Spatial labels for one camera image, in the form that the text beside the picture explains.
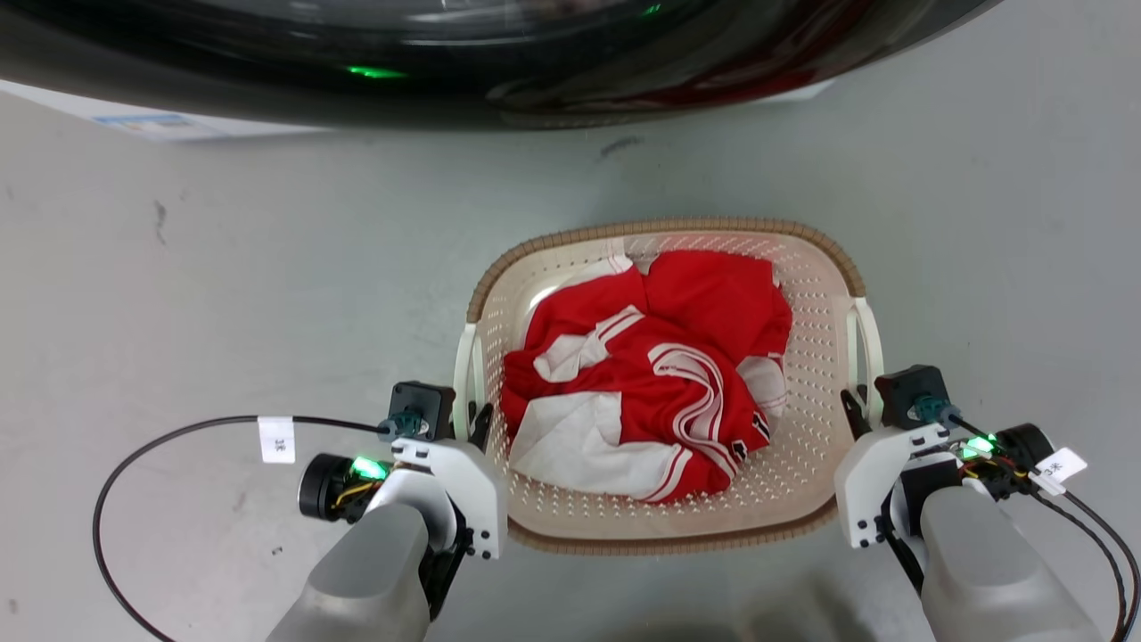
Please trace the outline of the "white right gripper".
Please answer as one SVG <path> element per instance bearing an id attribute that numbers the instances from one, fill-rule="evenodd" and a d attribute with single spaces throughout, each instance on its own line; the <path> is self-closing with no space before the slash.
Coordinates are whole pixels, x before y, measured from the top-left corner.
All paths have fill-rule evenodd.
<path id="1" fill-rule="evenodd" d="M 847 543 L 865 548 L 877 541 L 881 527 L 875 519 L 900 476 L 952 458 L 946 449 L 950 430 L 938 423 L 908 431 L 896 426 L 872 430 L 866 415 L 867 389 L 856 389 L 855 395 L 842 390 L 840 399 L 855 442 L 835 472 L 835 498 Z"/>

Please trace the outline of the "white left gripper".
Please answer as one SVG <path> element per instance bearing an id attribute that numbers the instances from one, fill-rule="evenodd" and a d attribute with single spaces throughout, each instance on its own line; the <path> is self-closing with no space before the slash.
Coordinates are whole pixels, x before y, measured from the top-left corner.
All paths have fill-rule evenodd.
<path id="1" fill-rule="evenodd" d="M 432 553 L 460 546 L 462 556 L 499 558 L 508 539 L 508 483 L 489 463 L 494 406 L 468 403 L 468 442 L 398 439 L 390 503 L 423 517 Z"/>

